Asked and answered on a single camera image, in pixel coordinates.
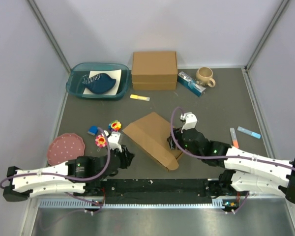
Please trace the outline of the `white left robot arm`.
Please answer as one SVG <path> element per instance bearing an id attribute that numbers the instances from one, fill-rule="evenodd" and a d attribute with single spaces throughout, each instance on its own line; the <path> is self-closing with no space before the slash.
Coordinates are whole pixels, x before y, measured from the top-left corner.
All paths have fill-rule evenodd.
<path id="1" fill-rule="evenodd" d="M 120 169 L 130 167 L 135 154 L 125 145 L 111 149 L 105 156 L 79 156 L 76 159 L 35 170 L 9 167 L 1 181 L 3 197 L 8 202 L 21 202 L 47 194 L 69 193 L 74 196 L 97 196 L 102 182 L 114 177 Z"/>

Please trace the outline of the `brown cardboard box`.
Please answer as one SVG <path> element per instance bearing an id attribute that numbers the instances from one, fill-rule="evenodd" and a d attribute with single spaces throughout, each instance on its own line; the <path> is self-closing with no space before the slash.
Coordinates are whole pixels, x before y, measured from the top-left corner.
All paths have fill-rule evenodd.
<path id="1" fill-rule="evenodd" d="M 167 142 L 171 134 L 170 122 L 156 112 L 130 123 L 123 128 L 123 132 L 167 171 L 179 168 L 182 152 L 170 149 Z"/>

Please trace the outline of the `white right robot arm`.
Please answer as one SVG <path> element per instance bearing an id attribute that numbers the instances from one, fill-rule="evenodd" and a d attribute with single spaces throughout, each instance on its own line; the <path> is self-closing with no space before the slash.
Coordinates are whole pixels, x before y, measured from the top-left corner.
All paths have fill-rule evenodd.
<path id="1" fill-rule="evenodd" d="M 167 142 L 171 150 L 181 150 L 209 166 L 224 168 L 214 196 L 267 193 L 295 204 L 295 158 L 278 160 L 252 154 L 223 142 L 210 141 L 195 128 L 174 128 Z"/>

